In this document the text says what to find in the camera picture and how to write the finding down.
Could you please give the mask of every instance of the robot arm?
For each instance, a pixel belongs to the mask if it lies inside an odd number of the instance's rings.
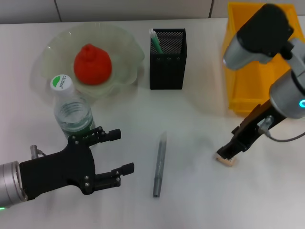
[[[288,41],[293,31],[285,13],[266,4],[241,27],[228,46],[224,64],[229,69],[240,69],[252,61],[267,63],[279,53],[291,70],[271,86],[270,100],[258,105],[232,131],[231,141],[217,151],[222,158],[231,159],[245,152],[260,135],[285,118],[305,116],[305,44],[298,39]]]
[[[94,159],[90,146],[99,142],[114,141],[121,138],[119,129],[105,133],[102,127],[95,128],[84,135],[70,136],[67,146],[60,152],[48,156],[36,146],[31,146],[32,160],[17,161],[0,166],[0,207],[32,200],[64,186],[77,186],[83,194],[89,195],[121,185],[120,176],[133,173],[130,163],[108,173],[95,174]]]

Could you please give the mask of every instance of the clear bowl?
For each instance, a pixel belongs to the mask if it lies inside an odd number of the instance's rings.
[[[74,60],[82,46],[92,44],[105,50],[112,62],[108,81],[100,85],[81,83],[74,74]],[[77,90],[93,98],[109,94],[114,88],[133,83],[144,52],[126,30],[102,22],[86,22],[61,32],[42,54],[41,76],[52,79],[59,74],[70,76]]]

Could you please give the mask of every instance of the yellow plastic box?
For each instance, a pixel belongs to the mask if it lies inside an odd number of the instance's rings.
[[[264,3],[228,3],[228,23],[222,55],[241,26],[263,5]],[[294,5],[277,4],[277,6],[284,10],[289,24],[295,30],[291,39],[299,38],[304,41]],[[232,71],[224,65],[229,109],[232,109],[238,115],[248,115],[258,104],[263,104],[269,99],[271,84],[287,72],[289,68],[289,65],[279,54],[268,64],[252,62],[238,71]]]

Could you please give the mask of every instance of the metal cylinder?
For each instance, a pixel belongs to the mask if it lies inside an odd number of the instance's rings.
[[[248,51],[240,44],[237,35],[235,35],[225,50],[223,62],[227,68],[238,70],[252,61],[268,63],[271,59],[271,57],[264,54]]]
[[[270,102],[272,106],[287,118],[302,118],[305,116],[305,106],[302,102],[305,96],[293,80],[291,70],[286,72],[270,87]],[[305,79],[305,73],[297,80]]]
[[[0,208],[27,201],[22,189],[18,161],[0,165]]]
[[[32,160],[38,158],[38,149],[36,145],[30,146],[30,155]]]

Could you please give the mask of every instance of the pen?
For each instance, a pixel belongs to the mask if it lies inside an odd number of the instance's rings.
[[[163,53],[163,50],[160,46],[160,41],[159,41],[159,38],[158,38],[156,32],[153,31],[153,29],[149,29],[149,34],[150,34],[151,39],[152,39],[152,44],[155,47],[155,49],[157,50],[157,52],[158,53]]]
[[[162,178],[163,178],[165,152],[166,152],[166,142],[167,142],[167,134],[166,134],[166,132],[164,132],[162,134],[160,142],[159,142],[156,173],[154,175],[154,184],[153,184],[153,197],[160,197]]]

